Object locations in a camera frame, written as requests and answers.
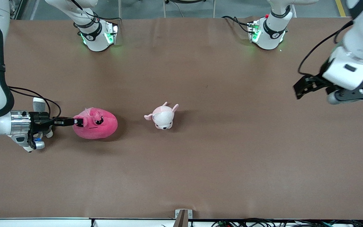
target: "brown table surface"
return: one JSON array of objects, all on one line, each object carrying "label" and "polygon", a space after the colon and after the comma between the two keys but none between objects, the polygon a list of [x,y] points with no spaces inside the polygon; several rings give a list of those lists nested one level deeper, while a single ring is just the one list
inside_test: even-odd
[{"label": "brown table surface", "polygon": [[[71,21],[12,21],[9,85],[59,101],[63,116],[106,109],[119,127],[98,141],[58,128],[30,154],[0,136],[0,217],[191,208],[196,218],[363,219],[363,102],[329,105],[322,90],[297,101],[292,89],[302,58],[347,21],[292,19],[266,51],[225,19],[124,20],[122,45],[102,53]],[[333,46],[304,71],[317,73]],[[180,108],[160,131],[143,116],[165,101]]]}]

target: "stuffed animal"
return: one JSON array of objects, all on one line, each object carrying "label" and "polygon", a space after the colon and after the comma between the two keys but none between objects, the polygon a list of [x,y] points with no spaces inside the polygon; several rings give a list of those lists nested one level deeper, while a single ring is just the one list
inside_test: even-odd
[{"label": "stuffed animal", "polygon": [[153,120],[157,129],[165,130],[170,129],[173,126],[173,117],[175,116],[175,111],[179,105],[176,104],[173,109],[166,105],[167,102],[156,108],[152,114],[144,116],[148,121]]},{"label": "stuffed animal", "polygon": [[117,129],[116,117],[106,110],[89,108],[76,115],[74,119],[83,119],[82,125],[74,125],[75,133],[86,139],[106,138]]}]

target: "plush toy eye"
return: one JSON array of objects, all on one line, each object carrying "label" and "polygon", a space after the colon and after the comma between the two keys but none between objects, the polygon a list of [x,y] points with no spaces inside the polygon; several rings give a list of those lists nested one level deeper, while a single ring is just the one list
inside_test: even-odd
[{"label": "plush toy eye", "polygon": [[101,125],[103,123],[103,116],[101,116],[101,120],[100,121],[96,121],[97,125]]}]

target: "plush toy ear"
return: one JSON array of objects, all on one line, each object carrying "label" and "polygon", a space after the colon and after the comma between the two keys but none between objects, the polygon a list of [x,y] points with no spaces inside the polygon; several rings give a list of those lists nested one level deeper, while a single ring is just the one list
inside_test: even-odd
[{"label": "plush toy ear", "polygon": [[145,120],[150,121],[150,120],[152,120],[152,114],[145,115],[144,118],[145,118]]},{"label": "plush toy ear", "polygon": [[179,105],[178,105],[178,104],[176,104],[176,105],[173,107],[172,112],[176,112],[176,109],[177,109],[177,108],[179,108]]}]

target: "green led light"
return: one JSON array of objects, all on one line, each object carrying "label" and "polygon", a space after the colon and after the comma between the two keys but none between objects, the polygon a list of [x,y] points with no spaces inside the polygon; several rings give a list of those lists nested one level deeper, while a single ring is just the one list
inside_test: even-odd
[{"label": "green led light", "polygon": [[82,33],[81,33],[81,37],[82,37],[82,40],[84,41],[84,44],[86,45],[86,41],[85,41],[85,38],[84,38],[84,36],[82,35]]},{"label": "green led light", "polygon": [[256,33],[253,34],[253,39],[252,39],[253,42],[257,42],[258,41],[258,38],[260,37],[260,34],[261,34],[260,29]]},{"label": "green led light", "polygon": [[113,36],[110,34],[110,33],[106,33],[105,32],[105,37],[106,37],[106,40],[109,44],[112,44],[113,43]]}]

